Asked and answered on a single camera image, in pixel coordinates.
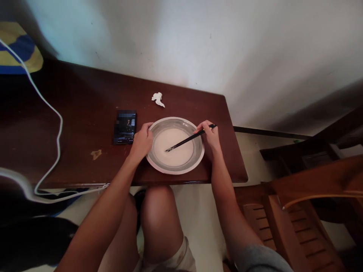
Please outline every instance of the leg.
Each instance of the leg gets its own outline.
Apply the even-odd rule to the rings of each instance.
[[[120,226],[103,256],[99,272],[133,272],[140,258],[136,244],[136,223],[135,199],[129,194]]]
[[[169,186],[146,190],[141,208],[141,225],[145,237],[144,258],[151,264],[173,257],[183,242],[174,193]]]

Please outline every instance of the chopsticks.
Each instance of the chopsticks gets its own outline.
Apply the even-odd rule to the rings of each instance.
[[[210,127],[211,129],[213,129],[213,128],[215,128],[215,127],[216,127],[216,125],[211,124],[211,125],[209,125],[209,127]],[[190,140],[193,140],[194,138],[196,138],[196,137],[198,137],[198,136],[202,135],[203,133],[205,133],[204,129],[203,129],[203,130],[201,130],[201,131],[199,131],[198,133],[193,134],[192,136],[190,136],[190,137],[186,138],[185,140],[181,141],[180,143],[178,143],[178,144],[176,144],[176,145],[172,146],[171,148],[169,148],[169,149],[165,150],[165,152],[170,152],[170,151],[172,151],[173,149],[175,149],[175,148],[177,148],[177,147],[179,147],[179,146],[181,146],[181,145],[185,144],[186,142],[189,142]]]

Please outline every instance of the dark brown table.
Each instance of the dark brown table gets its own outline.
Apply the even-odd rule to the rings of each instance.
[[[52,60],[46,60],[42,70],[32,75],[39,91],[64,119],[61,158],[42,188],[90,187],[112,180],[131,148],[112,145],[116,110],[137,110],[137,130],[145,122],[168,116],[182,117],[195,125],[209,119],[218,125],[232,181],[248,179],[222,95]],[[35,184],[56,158],[59,118],[25,75],[1,75],[0,86],[0,166],[22,173]],[[163,94],[166,108],[151,101],[157,92]],[[93,160],[91,152],[100,149],[102,154]],[[211,156],[205,144],[201,163],[177,176],[158,172],[144,159],[132,185],[209,183]]]

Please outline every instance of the white tissue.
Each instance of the white tissue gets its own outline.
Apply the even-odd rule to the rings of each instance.
[[[162,106],[165,108],[165,105],[160,101],[161,100],[161,97],[162,97],[162,93],[155,93],[152,98],[151,98],[151,101],[155,101],[156,104],[158,104],[159,106]]]

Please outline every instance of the tiled floor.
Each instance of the tiled floor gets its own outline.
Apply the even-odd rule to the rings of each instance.
[[[292,144],[293,139],[269,137],[255,134],[236,133],[241,154],[249,176],[246,183],[235,186],[260,184],[275,177],[259,150]],[[222,260],[226,256],[226,247],[219,225],[216,205],[210,184],[172,186],[177,202],[179,217],[184,234],[188,237],[198,271],[222,271]],[[131,187],[135,194],[140,187]],[[67,218],[80,224],[96,201],[98,193],[81,197],[59,217]],[[139,249],[142,250],[143,235],[138,235]],[[54,268],[42,266],[28,271],[50,272]]]

